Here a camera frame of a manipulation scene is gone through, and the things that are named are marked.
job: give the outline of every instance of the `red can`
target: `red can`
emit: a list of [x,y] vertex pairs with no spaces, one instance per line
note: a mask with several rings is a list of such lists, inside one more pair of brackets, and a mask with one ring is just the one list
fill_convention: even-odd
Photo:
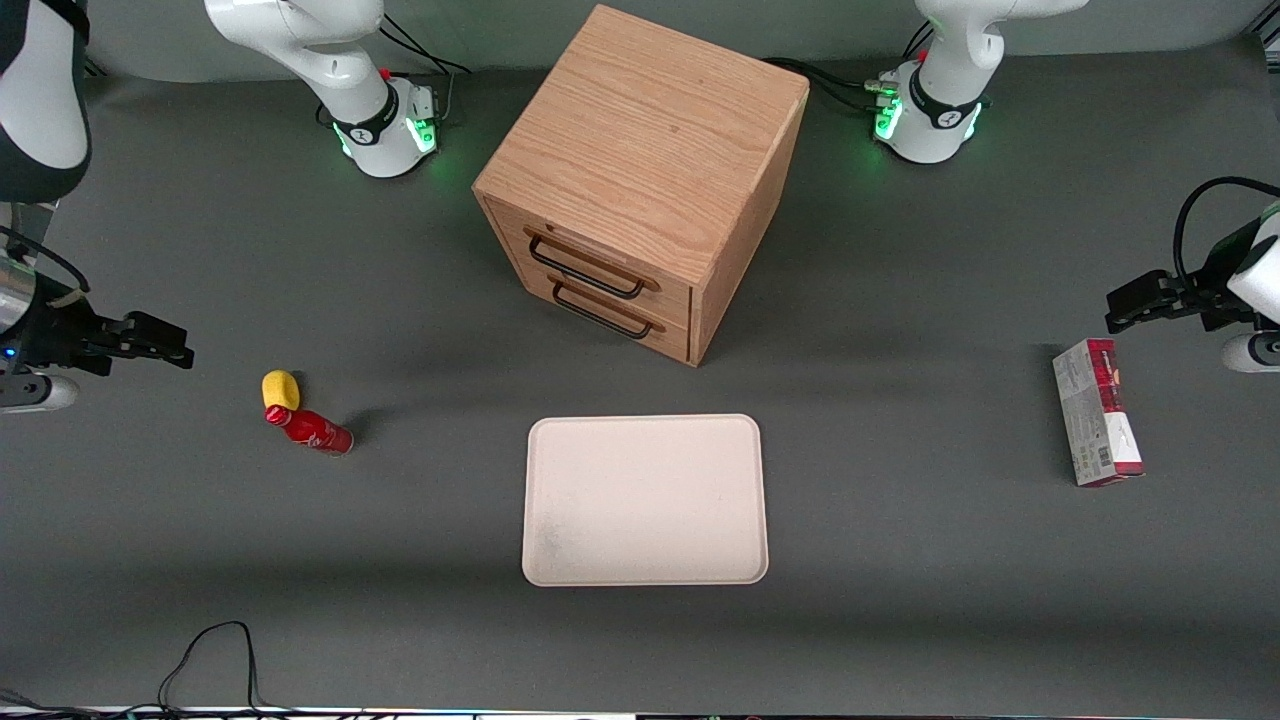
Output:
[[355,443],[351,430],[325,420],[310,410],[289,410],[280,405],[266,409],[268,423],[284,430],[289,439],[329,455],[346,455]]

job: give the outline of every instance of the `white tray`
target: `white tray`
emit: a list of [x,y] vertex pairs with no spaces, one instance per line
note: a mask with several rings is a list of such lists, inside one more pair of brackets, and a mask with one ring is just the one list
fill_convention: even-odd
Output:
[[755,420],[540,420],[529,432],[522,565],[543,587],[758,582],[769,550]]

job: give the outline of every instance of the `drawer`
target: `drawer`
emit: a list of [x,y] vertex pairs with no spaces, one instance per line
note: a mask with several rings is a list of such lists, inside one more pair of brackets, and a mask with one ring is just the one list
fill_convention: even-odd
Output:
[[577,287],[595,290],[614,306],[635,307],[646,316],[689,325],[687,284],[652,270],[628,268],[622,256],[602,258],[585,250],[585,243],[575,241],[563,228],[517,208],[493,199],[486,199],[486,204],[521,277],[527,278],[530,269],[552,273]]
[[576,284],[557,273],[526,275],[525,287],[535,296],[639,345],[681,363],[689,361],[689,328],[684,325],[641,315],[613,297]]

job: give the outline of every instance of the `cardboard box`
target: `cardboard box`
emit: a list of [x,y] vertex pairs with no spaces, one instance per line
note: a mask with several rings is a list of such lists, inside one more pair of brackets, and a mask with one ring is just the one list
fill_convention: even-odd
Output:
[[1071,442],[1075,484],[1096,488],[1144,474],[1120,401],[1115,341],[1080,342],[1053,359],[1053,375]]

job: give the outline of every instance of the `yellow sponge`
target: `yellow sponge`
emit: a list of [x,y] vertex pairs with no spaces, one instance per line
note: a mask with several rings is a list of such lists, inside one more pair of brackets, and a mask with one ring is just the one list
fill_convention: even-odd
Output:
[[289,410],[297,410],[302,405],[302,391],[298,389],[298,380],[287,370],[271,370],[262,378],[262,405],[270,407],[280,405]]

